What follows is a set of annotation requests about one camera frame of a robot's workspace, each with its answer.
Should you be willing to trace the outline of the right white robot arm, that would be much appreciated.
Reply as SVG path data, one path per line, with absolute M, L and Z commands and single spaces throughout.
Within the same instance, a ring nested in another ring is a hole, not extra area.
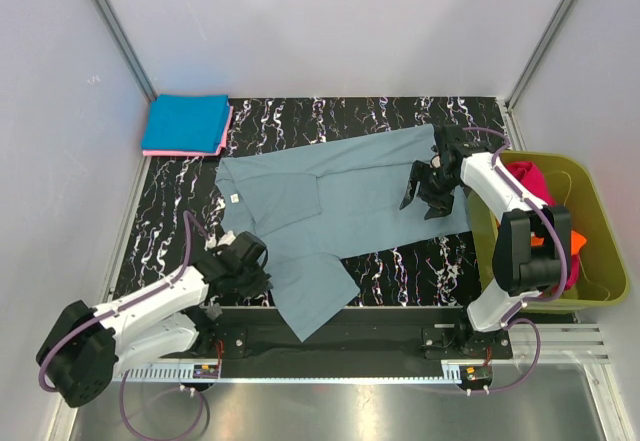
M 493 279 L 455 324 L 450 344 L 466 357 L 486 350 L 513 317 L 545 292 L 562 294 L 571 271 L 572 221 L 562 205 L 534 195 L 504 166 L 489 144 L 471 141 L 459 126 L 434 131 L 435 154 L 411 166 L 401 205 L 414 199 L 428 206 L 426 219 L 452 213 L 454 191 L 475 193 L 498 222 Z

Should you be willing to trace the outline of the grey blue t shirt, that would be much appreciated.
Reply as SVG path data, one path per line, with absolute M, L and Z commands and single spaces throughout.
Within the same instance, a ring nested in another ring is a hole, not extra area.
M 468 231 L 461 189 L 443 218 L 400 206 L 413 162 L 434 144 L 425 124 L 220 161 L 221 226 L 266 244 L 275 306 L 300 341 L 357 296 L 344 259 Z

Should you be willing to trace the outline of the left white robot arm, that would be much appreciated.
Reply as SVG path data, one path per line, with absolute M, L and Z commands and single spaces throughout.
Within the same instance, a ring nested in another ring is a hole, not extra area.
M 271 287 L 266 245 L 243 232 L 168 276 L 96 306 L 66 306 L 36 354 L 41 389 L 81 407 L 112 380 L 175 353 L 208 355 L 218 345 L 216 322 L 203 305 L 217 296 L 244 298 Z

